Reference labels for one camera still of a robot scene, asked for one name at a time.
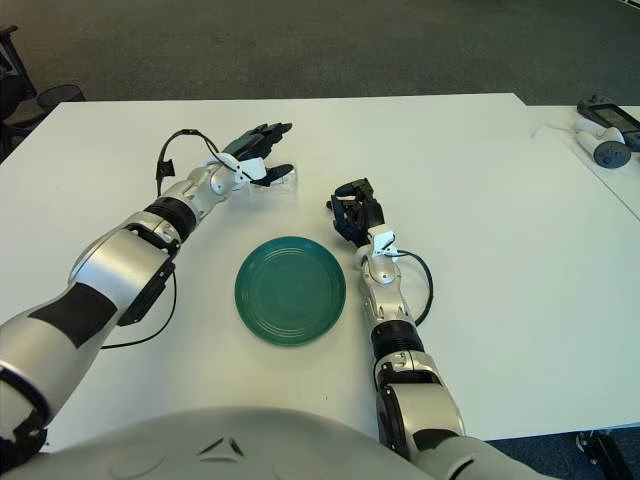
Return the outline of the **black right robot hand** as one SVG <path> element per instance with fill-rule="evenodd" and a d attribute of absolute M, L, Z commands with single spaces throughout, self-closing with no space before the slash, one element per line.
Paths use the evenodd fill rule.
<path fill-rule="evenodd" d="M 326 207 L 333 214 L 334 229 L 356 247 L 369 244 L 369 229 L 385 223 L 382 207 L 367 178 L 338 187 Z"/>

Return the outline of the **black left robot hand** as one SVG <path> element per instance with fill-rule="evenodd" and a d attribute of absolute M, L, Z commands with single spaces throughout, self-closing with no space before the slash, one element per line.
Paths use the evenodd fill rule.
<path fill-rule="evenodd" d="M 233 140 L 223 149 L 223 152 L 232 155 L 241 164 L 251 162 L 255 158 L 265 160 L 271 153 L 272 147 L 282 140 L 292 126 L 292 123 L 259 125 Z M 257 173 L 249 173 L 248 179 L 251 184 L 270 187 L 272 183 L 287 176 L 293 170 L 292 164 L 265 167 L 265 173 L 261 178 Z"/>

